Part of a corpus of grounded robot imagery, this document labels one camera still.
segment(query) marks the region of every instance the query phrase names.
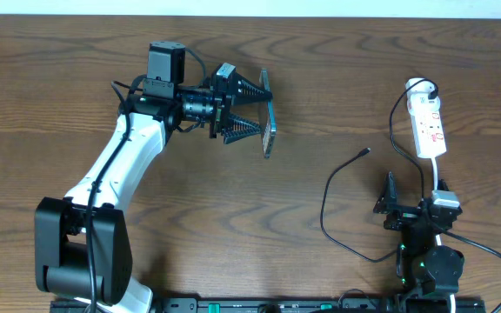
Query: cable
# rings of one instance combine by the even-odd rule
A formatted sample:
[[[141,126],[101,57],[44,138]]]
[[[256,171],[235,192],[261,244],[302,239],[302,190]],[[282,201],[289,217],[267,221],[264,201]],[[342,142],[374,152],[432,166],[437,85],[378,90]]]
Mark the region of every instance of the cable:
[[[123,88],[126,88],[126,89],[130,89],[130,86],[126,83],[121,83],[121,82],[118,82],[118,81],[113,81],[114,84],[116,84],[117,86],[119,87],[123,87]],[[137,88],[136,91],[142,91],[143,89],[142,88]]]
[[[100,183],[102,183],[102,179],[104,178],[105,172],[113,163],[113,160],[116,158],[117,154],[123,148],[127,140],[129,140],[130,135],[130,117],[129,110],[127,108],[127,103],[121,95],[121,92],[117,88],[115,83],[111,83],[111,88],[115,91],[119,100],[121,101],[121,107],[123,109],[125,115],[125,132],[123,133],[123,137],[121,141],[117,145],[117,147],[113,150],[110,157],[98,173],[96,180],[92,182],[92,188],[90,189],[90,194],[88,196],[88,204],[86,206],[86,221],[85,221],[85,229],[86,229],[86,248],[88,250],[88,270],[90,273],[90,303],[97,303],[97,280],[96,280],[96,267],[94,264],[94,247],[92,242],[92,210],[94,207],[94,201],[96,197],[96,193],[99,191]],[[97,305],[90,306],[90,313],[96,313]]]
[[[436,224],[436,223],[434,223],[434,221],[432,221],[431,216],[429,215],[428,210],[424,210],[424,216],[426,217],[427,221],[429,221],[429,223],[431,224],[431,226],[434,229],[442,232],[443,234],[445,234],[447,236],[450,236],[450,237],[452,237],[454,239],[457,239],[460,242],[468,243],[468,244],[470,244],[472,246],[475,246],[475,247],[477,247],[477,248],[479,248],[479,249],[481,249],[483,251],[486,251],[486,252],[488,252],[488,253],[490,253],[490,254],[492,254],[494,256],[497,256],[498,258],[501,259],[501,253],[500,252],[498,252],[498,251],[496,251],[496,250],[494,250],[492,248],[489,248],[489,247],[487,247],[487,246],[485,246],[485,245],[483,245],[481,243],[476,243],[476,242],[472,241],[471,239],[465,238],[465,237],[460,236],[460,235],[456,235],[454,233],[451,233],[451,232],[449,232],[447,230],[442,229],[440,226],[438,226],[438,224]],[[500,310],[501,310],[501,303],[496,307],[496,309],[494,309],[492,311],[492,313],[497,313]]]
[[[450,313],[456,313],[456,297],[451,294],[450,295]]]
[[[138,88],[138,85],[140,85],[140,83],[145,78],[146,78],[146,74],[142,74],[142,75],[135,77],[135,79],[132,80],[132,83],[130,84],[130,87],[129,87],[129,96],[134,94],[135,91],[142,91],[140,88]]]
[[[88,313],[90,310],[92,310],[92,303],[88,304],[86,306],[86,308],[84,308],[84,313]],[[98,307],[97,305],[96,305],[96,310],[98,312],[108,312],[108,310],[103,310],[102,308]]]
[[[350,163],[352,163],[353,161],[357,160],[358,158],[360,157],[363,157],[365,156],[367,153],[371,152],[371,148],[365,148],[363,150],[361,150],[356,156],[354,156],[351,160],[339,165],[331,174],[330,174],[330,177],[328,178],[328,181],[326,182],[326,188],[324,189],[324,199],[322,200],[322,208],[320,209],[320,229],[322,230],[322,232],[324,233],[324,235],[330,239],[333,243],[337,244],[338,246],[344,248],[344,249],[347,249],[349,252],[351,253],[354,253],[356,256],[359,256],[361,258],[363,258],[364,260],[366,261],[369,261],[369,262],[373,262],[373,263],[378,263],[378,262],[382,262],[383,260],[386,260],[387,258],[389,258],[390,256],[393,256],[397,250],[393,250],[392,252],[388,253],[387,255],[385,256],[382,256],[378,259],[371,259],[367,256],[364,256],[358,252],[356,252],[355,250],[349,248],[348,246],[344,245],[343,243],[340,243],[338,240],[332,238],[330,235],[328,235],[328,232],[326,232],[326,229],[324,228],[324,206],[326,205],[326,197],[328,196],[328,187],[330,187],[330,182],[331,182],[331,179],[334,177],[334,175],[336,175],[342,168],[344,168],[345,166],[349,165]]]
[[[442,245],[442,238],[440,237],[440,235],[435,235],[434,240],[436,240],[436,245]]]
[[[357,289],[357,288],[353,288],[353,289],[350,289],[350,290],[347,290],[343,293],[343,295],[341,295],[341,297],[339,297],[339,300],[337,300],[337,306],[338,308],[342,309],[343,308],[343,304],[341,303],[344,299],[345,299],[345,296],[347,296],[348,293],[352,292],[352,291],[358,291],[360,293],[363,294],[363,296],[372,304],[372,306],[374,307],[374,309],[378,310],[378,306],[376,304],[374,304],[374,302],[372,302],[372,300],[364,293],[364,291],[360,290],[360,289]]]
[[[428,78],[423,78],[421,80],[419,80],[418,82],[414,83],[413,85],[411,85],[411,87],[407,88],[402,94],[401,96],[399,96],[399,98],[397,99],[396,101],[396,104],[394,104],[393,108],[391,108],[391,112],[390,112],[390,141],[391,141],[391,145],[393,146],[393,149],[395,149],[397,151],[397,153],[399,153],[400,155],[402,155],[404,158],[406,158],[409,162],[413,163],[413,165],[415,165],[415,167],[417,167],[418,169],[418,172],[420,173],[420,176],[421,176],[421,201],[422,199],[424,198],[424,172],[423,172],[423,169],[421,168],[421,166],[418,164],[417,161],[415,161],[415,159],[413,159],[411,156],[407,155],[405,152],[401,151],[401,149],[399,149],[396,145],[396,142],[393,138],[393,125],[392,125],[392,118],[393,118],[393,112],[396,110],[397,108],[397,105],[399,104],[399,102],[401,101],[401,99],[407,94],[407,92],[409,90],[411,90],[413,87],[417,86],[418,84],[422,83],[422,82],[429,82],[429,83],[432,83],[434,84],[434,91],[431,91],[430,95],[429,95],[429,99],[434,99],[437,95],[438,95],[438,86],[436,85],[436,83],[432,82],[430,79]]]
[[[436,164],[436,158],[431,157],[432,161],[432,178],[434,183],[434,190],[438,190],[438,165]]]
[[[198,83],[198,85],[196,85],[196,86],[186,86],[185,89],[200,88],[204,84],[204,82],[206,81],[206,64],[204,64],[204,61],[198,56],[197,53],[195,53],[195,51],[191,50],[188,47],[185,47],[185,49],[187,50],[187,52],[189,52],[192,55],[192,57],[195,58],[195,60],[197,60],[200,63],[200,66],[202,67],[202,79],[200,80],[200,83]]]
[[[202,125],[202,119],[200,119],[200,117],[197,117],[197,122],[187,127],[186,129],[182,129],[179,126],[177,126],[175,129],[178,130],[179,132],[188,133],[194,130],[195,128],[200,127],[200,125]]]

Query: wooden table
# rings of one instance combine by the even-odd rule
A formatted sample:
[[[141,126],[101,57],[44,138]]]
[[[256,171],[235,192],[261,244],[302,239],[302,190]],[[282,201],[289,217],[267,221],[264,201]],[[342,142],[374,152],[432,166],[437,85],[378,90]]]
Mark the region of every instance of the wooden table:
[[[267,67],[279,134],[270,160],[258,137],[223,146],[207,130],[173,135],[127,215],[143,283],[202,297],[398,290],[394,261],[338,248],[318,213],[331,171],[371,147],[333,181],[326,224],[367,256],[395,247],[399,234],[371,208],[388,170],[404,203],[418,199],[418,173],[388,134],[391,106],[414,76],[441,89],[440,176],[464,209],[453,230],[501,251],[501,21],[0,16],[0,311],[47,311],[53,295],[34,283],[34,209],[96,160],[117,118],[110,81],[145,73],[158,39],[191,47],[209,72],[228,62],[257,80]],[[199,71],[187,57],[186,83]],[[394,120],[414,151],[404,105]],[[422,165],[430,188],[430,162]],[[460,295],[481,296],[490,312],[501,261],[443,240],[465,254]]]

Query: white wall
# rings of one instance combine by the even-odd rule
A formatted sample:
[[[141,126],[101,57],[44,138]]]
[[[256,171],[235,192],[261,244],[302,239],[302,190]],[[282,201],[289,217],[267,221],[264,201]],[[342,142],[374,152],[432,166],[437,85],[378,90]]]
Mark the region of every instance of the white wall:
[[[501,0],[0,0],[0,13],[501,18]]]

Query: power plug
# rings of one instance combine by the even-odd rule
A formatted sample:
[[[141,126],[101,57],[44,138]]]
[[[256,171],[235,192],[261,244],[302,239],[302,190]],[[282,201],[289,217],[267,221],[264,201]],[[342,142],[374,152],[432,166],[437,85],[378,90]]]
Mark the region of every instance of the power plug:
[[[410,79],[405,88],[409,89],[421,79],[423,78]],[[440,97],[429,99],[435,88],[433,83],[422,82],[407,91],[407,110],[411,114],[417,156],[421,158],[434,158],[446,152],[439,111]]]

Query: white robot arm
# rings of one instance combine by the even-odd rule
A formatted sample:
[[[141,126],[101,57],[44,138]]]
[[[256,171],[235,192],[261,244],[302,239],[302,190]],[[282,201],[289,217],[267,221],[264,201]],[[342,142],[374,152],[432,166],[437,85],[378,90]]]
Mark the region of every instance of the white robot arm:
[[[99,208],[104,203],[110,203],[116,210],[121,210],[124,215],[127,213],[130,200],[138,183],[140,183],[143,173],[165,146],[164,122],[158,122],[152,116],[139,113],[130,113],[129,116],[131,125],[129,140],[106,171],[104,179],[100,183],[99,189],[101,191],[96,193],[94,204],[95,207]],[[113,136],[100,157],[80,183],[65,195],[65,197],[71,198],[74,204],[88,204],[92,181],[121,141],[125,127],[125,117],[120,115]],[[76,299],[84,303],[90,303],[90,299],[81,297]],[[127,290],[119,303],[113,306],[99,303],[98,306],[114,313],[147,313],[151,302],[151,289],[131,277]]]
[[[152,292],[131,276],[124,216],[144,172],[172,132],[208,123],[209,137],[219,133],[224,143],[260,134],[264,157],[270,156],[276,123],[267,72],[262,71],[263,87],[258,87],[239,75],[235,66],[224,63],[198,86],[182,86],[186,50],[203,65],[205,77],[204,63],[182,44],[151,43],[148,73],[133,81],[126,100],[114,85],[122,105],[102,154],[63,199],[46,197],[38,205],[35,252],[40,290],[86,303],[94,302],[90,297],[109,312],[148,312]],[[231,107],[247,103],[260,103],[259,123],[230,113]],[[182,121],[195,124],[182,130]],[[69,242],[68,236],[85,230],[86,245]]]

